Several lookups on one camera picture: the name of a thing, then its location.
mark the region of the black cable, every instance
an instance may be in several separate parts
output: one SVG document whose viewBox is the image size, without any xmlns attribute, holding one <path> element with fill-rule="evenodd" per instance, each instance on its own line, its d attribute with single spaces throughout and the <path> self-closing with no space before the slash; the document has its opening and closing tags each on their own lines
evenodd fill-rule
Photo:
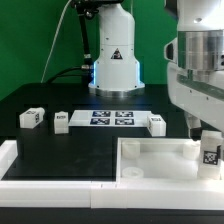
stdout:
<svg viewBox="0 0 224 224">
<path fill-rule="evenodd" d="M 67 68 L 65 70 L 62 70 L 61 72 L 57 73 L 56 75 L 54 75 L 53 77 L 48 79 L 46 81 L 46 83 L 51 83 L 52 81 L 54 81 L 55 79 L 57 79 L 58 77 L 62 76 L 63 74 L 65 74 L 67 72 L 77 71 L 77 70 L 82 70 L 82 68 L 81 67 L 72 67 L 72 68 Z"/>
<path fill-rule="evenodd" d="M 52 77 L 51 79 L 49 79 L 46 83 L 47 84 L 50 84 L 50 83 L 52 83 L 55 79 L 57 79 L 57 78 L 64 78 L 64 77 L 83 77 L 84 75 L 88 75 L 88 74 L 86 74 L 86 73 L 84 73 L 84 74 L 70 74 L 70 75 L 60 75 L 60 76 L 56 76 L 56 77 Z"/>
<path fill-rule="evenodd" d="M 78 11 L 78 14 L 79 14 L 79 23 L 80 23 L 81 33 L 82 33 L 82 42 L 83 42 L 83 49 L 84 49 L 84 64 L 92 65 L 93 60 L 92 60 L 90 48 L 89 48 L 89 40 L 88 40 L 88 34 L 86 29 L 85 16 L 79 11 Z"/>
</svg>

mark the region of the warning label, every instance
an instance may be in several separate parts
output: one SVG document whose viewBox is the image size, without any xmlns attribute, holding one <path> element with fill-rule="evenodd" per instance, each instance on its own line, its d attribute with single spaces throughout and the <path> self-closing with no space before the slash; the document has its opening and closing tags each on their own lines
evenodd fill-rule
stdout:
<svg viewBox="0 0 224 224">
<path fill-rule="evenodd" d="M 112 55 L 111 59 L 117 59 L 117 60 L 122 60 L 123 59 L 118 48 L 116 49 L 116 51 Z"/>
</svg>

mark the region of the black tabletop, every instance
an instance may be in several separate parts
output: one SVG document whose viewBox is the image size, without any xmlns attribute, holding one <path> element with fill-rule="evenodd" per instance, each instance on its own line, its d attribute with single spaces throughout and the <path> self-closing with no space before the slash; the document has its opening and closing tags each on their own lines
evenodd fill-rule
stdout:
<svg viewBox="0 0 224 224">
<path fill-rule="evenodd" d="M 44 121 L 34 129 L 20 129 L 19 115 L 43 107 Z M 0 143 L 16 139 L 19 156 L 4 180 L 116 180 L 118 137 L 148 138 L 147 128 L 70 127 L 54 134 L 54 114 L 74 110 L 143 110 L 160 114 L 167 138 L 187 138 L 183 111 L 172 105 L 166 85 L 147 85 L 145 94 L 124 99 L 90 95 L 77 84 L 28 84 L 0 102 Z M 91 210 L 1 208 L 0 223 L 215 223 L 223 212 L 169 210 Z"/>
</svg>

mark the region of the small white cube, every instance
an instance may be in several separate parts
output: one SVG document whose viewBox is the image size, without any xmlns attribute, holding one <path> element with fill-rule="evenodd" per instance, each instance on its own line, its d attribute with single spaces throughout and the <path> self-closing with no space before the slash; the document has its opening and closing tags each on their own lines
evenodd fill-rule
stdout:
<svg viewBox="0 0 224 224">
<path fill-rule="evenodd" d="M 147 128 L 152 137 L 166 136 L 166 122 L 160 115 L 148 115 Z"/>
<path fill-rule="evenodd" d="M 198 167 L 198 178 L 219 180 L 222 172 L 222 135 L 203 131 Z"/>
<path fill-rule="evenodd" d="M 43 108 L 30 108 L 19 116 L 20 128 L 33 129 L 43 121 L 45 110 Z"/>
<path fill-rule="evenodd" d="M 54 132 L 55 134 L 67 134 L 69 132 L 67 112 L 55 113 Z"/>
</svg>

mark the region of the green backdrop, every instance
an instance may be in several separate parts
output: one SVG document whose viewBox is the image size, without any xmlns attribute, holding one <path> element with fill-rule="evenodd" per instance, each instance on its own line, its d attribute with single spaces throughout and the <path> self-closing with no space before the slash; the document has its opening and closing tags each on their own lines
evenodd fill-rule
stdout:
<svg viewBox="0 0 224 224">
<path fill-rule="evenodd" d="M 67 0 L 1 0 L 0 99 L 26 83 L 40 82 L 62 9 Z M 163 46 L 175 37 L 176 22 L 165 13 L 164 0 L 126 0 L 136 21 L 135 55 L 146 84 L 166 83 Z M 98 57 L 98 20 L 87 21 L 91 52 Z M 83 62 L 76 11 L 67 10 L 46 79 Z M 80 79 L 69 79 L 80 82 Z"/>
</svg>

